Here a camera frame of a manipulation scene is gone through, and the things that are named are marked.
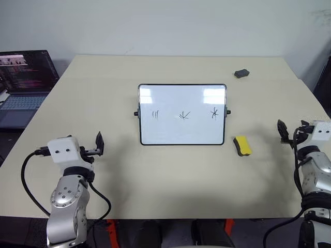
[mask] beige table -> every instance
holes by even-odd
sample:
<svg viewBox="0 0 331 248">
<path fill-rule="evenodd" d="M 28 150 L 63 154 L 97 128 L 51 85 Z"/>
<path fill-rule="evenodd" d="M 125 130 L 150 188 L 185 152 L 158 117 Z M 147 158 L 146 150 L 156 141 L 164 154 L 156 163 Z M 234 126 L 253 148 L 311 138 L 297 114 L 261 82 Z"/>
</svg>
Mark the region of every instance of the beige table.
<svg viewBox="0 0 331 248">
<path fill-rule="evenodd" d="M 233 72 L 251 74 L 236 79 Z M 141 83 L 224 83 L 228 87 L 225 144 L 142 146 L 137 86 Z M 0 215 L 45 217 L 23 190 L 20 169 L 36 147 L 68 134 L 105 152 L 95 161 L 95 187 L 112 202 L 108 218 L 271 218 L 294 216 L 300 197 L 290 146 L 276 123 L 293 132 L 300 120 L 329 120 L 282 58 L 77 56 L 0 168 Z M 246 135 L 253 150 L 239 157 L 232 137 Z M 324 151 L 331 157 L 331 145 Z M 50 157 L 32 158 L 27 183 L 50 209 L 59 178 Z M 91 191 L 88 218 L 106 210 Z"/>
</svg>

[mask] robotic arm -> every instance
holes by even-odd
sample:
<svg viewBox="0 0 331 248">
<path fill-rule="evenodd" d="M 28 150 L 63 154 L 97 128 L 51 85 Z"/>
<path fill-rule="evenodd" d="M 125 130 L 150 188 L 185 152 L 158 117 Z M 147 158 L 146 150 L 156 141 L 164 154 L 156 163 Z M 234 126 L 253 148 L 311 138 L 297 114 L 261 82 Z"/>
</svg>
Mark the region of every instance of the robotic arm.
<svg viewBox="0 0 331 248">
<path fill-rule="evenodd" d="M 47 147 L 35 151 L 35 154 L 52 156 L 63 174 L 51 195 L 52 211 L 47 221 L 47 246 L 50 248 L 80 246 L 86 241 L 86 205 L 89 200 L 87 188 L 88 185 L 94 188 L 94 158 L 90 156 L 103 155 L 104 143 L 100 132 L 96 144 L 96 149 L 85 150 L 70 135 L 49 141 Z"/>
<path fill-rule="evenodd" d="M 305 220 L 300 228 L 299 247 L 331 247 L 331 162 L 320 148 L 331 137 L 331 122 L 302 121 L 293 140 L 284 122 L 278 120 L 278 131 L 282 143 L 290 144 L 295 153 L 294 180 L 302 195 L 302 211 Z M 298 169 L 302 168 L 300 183 Z"/>
</svg>

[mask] whiteboard stand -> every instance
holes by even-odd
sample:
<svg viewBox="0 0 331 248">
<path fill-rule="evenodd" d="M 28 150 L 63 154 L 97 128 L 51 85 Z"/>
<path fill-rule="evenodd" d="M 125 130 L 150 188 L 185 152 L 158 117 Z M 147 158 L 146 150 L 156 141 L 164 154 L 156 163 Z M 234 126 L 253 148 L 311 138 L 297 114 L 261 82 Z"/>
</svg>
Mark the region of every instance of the whiteboard stand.
<svg viewBox="0 0 331 248">
<path fill-rule="evenodd" d="M 142 145 L 222 145 L 227 110 L 225 84 L 140 84 Z"/>
</svg>

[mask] laptop screen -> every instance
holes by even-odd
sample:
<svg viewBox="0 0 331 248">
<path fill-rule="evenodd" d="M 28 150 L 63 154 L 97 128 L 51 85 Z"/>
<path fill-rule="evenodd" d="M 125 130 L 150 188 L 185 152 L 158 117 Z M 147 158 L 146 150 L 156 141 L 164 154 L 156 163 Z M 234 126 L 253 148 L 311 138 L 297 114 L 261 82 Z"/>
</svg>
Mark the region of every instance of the laptop screen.
<svg viewBox="0 0 331 248">
<path fill-rule="evenodd" d="M 58 79 L 46 50 L 0 52 L 0 83 L 9 93 L 51 91 Z"/>
</svg>

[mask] laptop keyboard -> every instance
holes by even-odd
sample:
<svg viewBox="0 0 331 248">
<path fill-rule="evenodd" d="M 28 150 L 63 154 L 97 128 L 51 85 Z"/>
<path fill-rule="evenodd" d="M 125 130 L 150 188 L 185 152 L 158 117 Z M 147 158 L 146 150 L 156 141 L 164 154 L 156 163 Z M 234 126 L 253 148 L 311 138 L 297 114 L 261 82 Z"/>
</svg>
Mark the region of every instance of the laptop keyboard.
<svg viewBox="0 0 331 248">
<path fill-rule="evenodd" d="M 42 97 L 10 97 L 0 106 L 0 110 L 36 110 L 44 101 Z"/>
</svg>

